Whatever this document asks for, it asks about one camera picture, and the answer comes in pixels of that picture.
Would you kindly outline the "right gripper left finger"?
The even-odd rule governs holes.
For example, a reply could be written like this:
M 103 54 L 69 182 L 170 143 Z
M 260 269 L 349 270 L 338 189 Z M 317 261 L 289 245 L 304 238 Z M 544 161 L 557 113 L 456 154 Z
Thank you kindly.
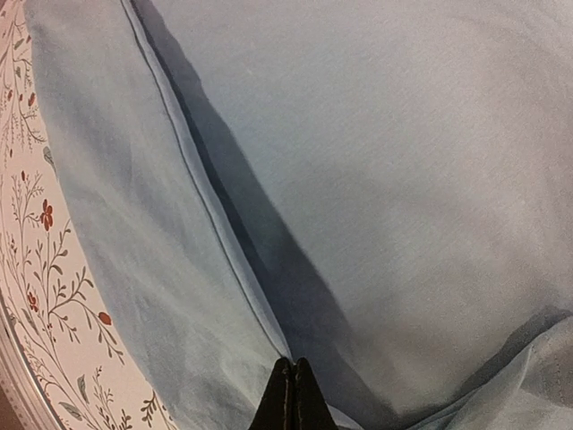
M 290 430 L 295 427 L 293 402 L 295 383 L 293 367 L 286 358 L 274 365 L 259 407 L 252 421 L 252 430 Z

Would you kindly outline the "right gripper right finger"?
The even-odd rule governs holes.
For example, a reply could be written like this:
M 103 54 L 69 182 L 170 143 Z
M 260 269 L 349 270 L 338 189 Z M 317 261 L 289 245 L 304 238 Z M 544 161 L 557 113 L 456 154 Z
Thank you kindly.
M 294 429 L 336 430 L 336 424 L 306 358 L 300 358 L 295 364 L 294 386 Z

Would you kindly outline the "light blue shirt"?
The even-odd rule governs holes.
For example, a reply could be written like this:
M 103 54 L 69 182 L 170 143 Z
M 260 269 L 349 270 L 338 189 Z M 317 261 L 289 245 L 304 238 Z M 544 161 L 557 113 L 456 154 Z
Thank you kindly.
M 29 1 L 120 337 L 182 429 L 572 426 L 569 1 Z

